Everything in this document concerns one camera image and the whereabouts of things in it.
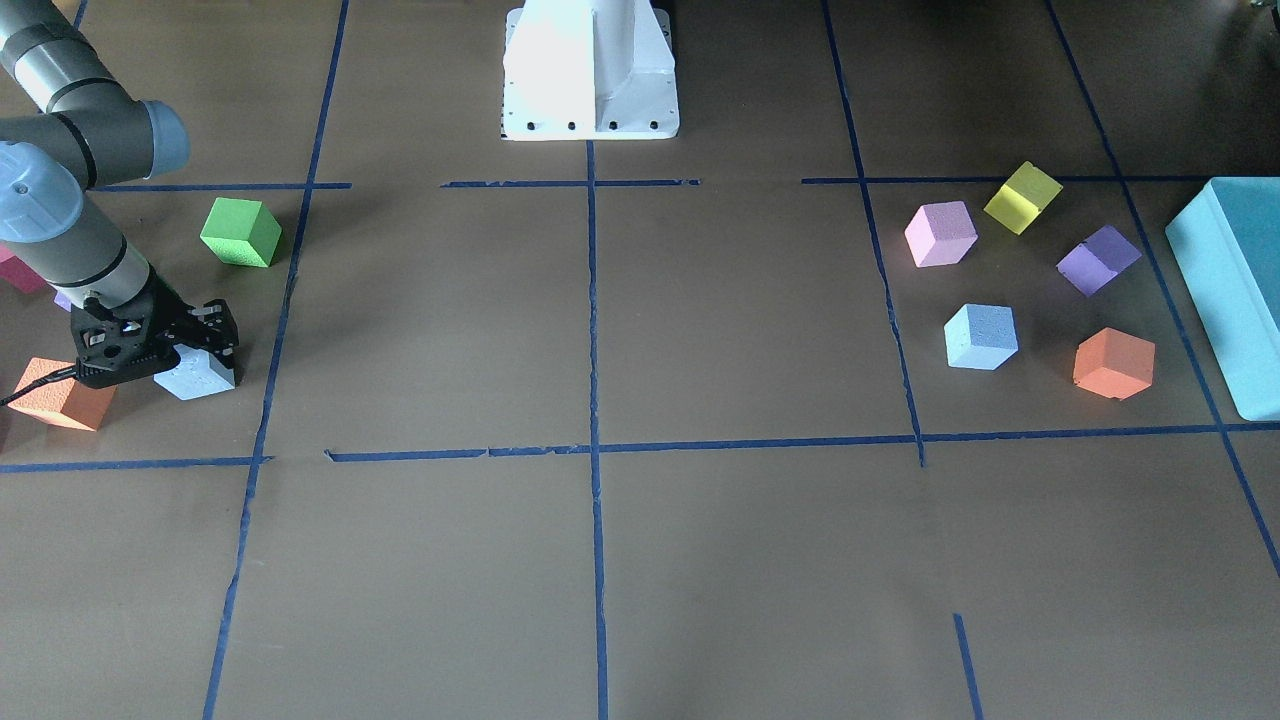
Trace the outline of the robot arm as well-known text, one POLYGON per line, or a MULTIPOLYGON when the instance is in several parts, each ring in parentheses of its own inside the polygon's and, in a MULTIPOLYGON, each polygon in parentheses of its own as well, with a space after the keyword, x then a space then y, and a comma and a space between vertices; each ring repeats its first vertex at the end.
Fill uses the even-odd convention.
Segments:
POLYGON ((17 395, 64 380, 106 389, 197 354, 232 380, 239 338, 225 301, 187 304, 90 197, 180 169, 183 122, 164 102, 132 97, 50 1, 5 1, 1 33, 3 69, 38 106, 3 122, 3 247, 70 301, 76 345, 72 366, 22 382, 17 395))

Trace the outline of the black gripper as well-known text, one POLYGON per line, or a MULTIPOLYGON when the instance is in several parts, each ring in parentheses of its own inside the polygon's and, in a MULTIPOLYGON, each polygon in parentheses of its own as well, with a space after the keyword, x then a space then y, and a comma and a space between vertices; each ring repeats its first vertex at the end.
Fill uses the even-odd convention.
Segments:
POLYGON ((119 307, 96 299, 70 311, 76 379, 91 389, 169 372, 180 363, 177 346, 207 351, 223 366, 234 366, 239 333, 224 299, 193 307, 156 272, 119 307))

